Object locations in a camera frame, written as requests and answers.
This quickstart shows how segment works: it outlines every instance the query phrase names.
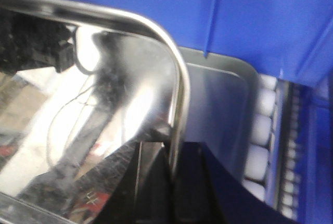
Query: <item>red object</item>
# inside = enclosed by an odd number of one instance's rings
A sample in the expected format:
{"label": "red object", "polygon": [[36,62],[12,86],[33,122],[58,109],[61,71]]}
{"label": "red object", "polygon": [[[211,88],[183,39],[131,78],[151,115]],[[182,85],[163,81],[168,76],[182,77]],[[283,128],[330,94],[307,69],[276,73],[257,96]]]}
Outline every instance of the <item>red object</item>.
{"label": "red object", "polygon": [[0,146],[0,156],[7,157],[12,155],[16,151],[16,147],[13,145]]}

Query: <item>metal edge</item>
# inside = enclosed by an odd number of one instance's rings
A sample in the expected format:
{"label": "metal edge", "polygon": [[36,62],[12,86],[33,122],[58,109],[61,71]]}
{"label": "metal edge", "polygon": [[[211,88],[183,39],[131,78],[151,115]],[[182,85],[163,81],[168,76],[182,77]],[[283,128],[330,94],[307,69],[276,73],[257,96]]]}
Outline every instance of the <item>metal edge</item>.
{"label": "metal edge", "polygon": [[190,81],[185,62],[170,35],[157,23],[143,16],[113,8],[107,8],[68,0],[0,0],[0,7],[50,20],[80,25],[91,24],[113,30],[121,30],[148,36],[164,43],[175,63],[176,85],[171,112],[173,129],[169,154],[172,179],[185,133],[190,99]]}

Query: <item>stainless steel tray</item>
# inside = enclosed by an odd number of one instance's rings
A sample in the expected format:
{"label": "stainless steel tray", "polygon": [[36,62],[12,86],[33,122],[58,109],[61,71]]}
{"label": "stainless steel tray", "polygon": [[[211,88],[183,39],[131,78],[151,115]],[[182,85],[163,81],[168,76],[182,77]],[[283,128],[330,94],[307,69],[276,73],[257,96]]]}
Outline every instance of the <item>stainless steel tray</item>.
{"label": "stainless steel tray", "polygon": [[203,142],[238,181],[243,179],[259,79],[248,63],[180,48],[191,81],[186,141]]}
{"label": "stainless steel tray", "polygon": [[189,77],[162,28],[65,0],[0,0],[0,8],[0,129],[17,145],[0,170],[0,219],[88,221],[120,181],[133,142],[151,141],[160,125],[170,130],[175,176]]}

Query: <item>blue plastic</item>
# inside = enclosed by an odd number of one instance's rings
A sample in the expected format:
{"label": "blue plastic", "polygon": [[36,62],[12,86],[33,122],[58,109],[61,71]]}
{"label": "blue plastic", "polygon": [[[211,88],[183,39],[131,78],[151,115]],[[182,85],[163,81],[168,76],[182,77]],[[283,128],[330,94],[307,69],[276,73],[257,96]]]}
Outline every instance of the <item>blue plastic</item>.
{"label": "blue plastic", "polygon": [[318,94],[308,92],[301,114],[302,130],[297,140],[303,146],[297,172],[303,177],[299,194],[299,221],[304,224],[332,223],[332,147],[330,115],[318,105]]}

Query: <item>black plastic part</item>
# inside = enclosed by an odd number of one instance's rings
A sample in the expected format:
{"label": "black plastic part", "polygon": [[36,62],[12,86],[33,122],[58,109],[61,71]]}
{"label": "black plastic part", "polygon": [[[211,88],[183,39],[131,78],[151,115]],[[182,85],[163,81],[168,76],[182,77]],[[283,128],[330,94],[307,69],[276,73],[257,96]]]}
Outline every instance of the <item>black plastic part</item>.
{"label": "black plastic part", "polygon": [[249,193],[219,163],[207,147],[203,147],[205,165],[215,196],[230,224],[296,224]]}
{"label": "black plastic part", "polygon": [[136,223],[169,223],[170,179],[163,144],[142,143],[139,160]]}
{"label": "black plastic part", "polygon": [[207,181],[198,143],[184,143],[175,181],[175,219],[181,223],[211,221]]}
{"label": "black plastic part", "polygon": [[121,183],[94,220],[95,224],[134,223],[134,203],[140,143]]}

